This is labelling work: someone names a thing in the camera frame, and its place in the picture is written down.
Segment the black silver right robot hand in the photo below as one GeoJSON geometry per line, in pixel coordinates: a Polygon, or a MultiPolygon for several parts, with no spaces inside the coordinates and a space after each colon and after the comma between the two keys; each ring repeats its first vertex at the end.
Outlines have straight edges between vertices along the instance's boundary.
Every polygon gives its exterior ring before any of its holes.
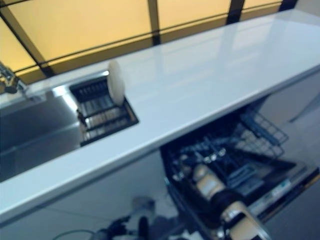
{"type": "Polygon", "coordinates": [[[197,165],[204,162],[204,157],[198,153],[183,153],[175,160],[176,181],[193,181],[194,170],[197,165]]]}

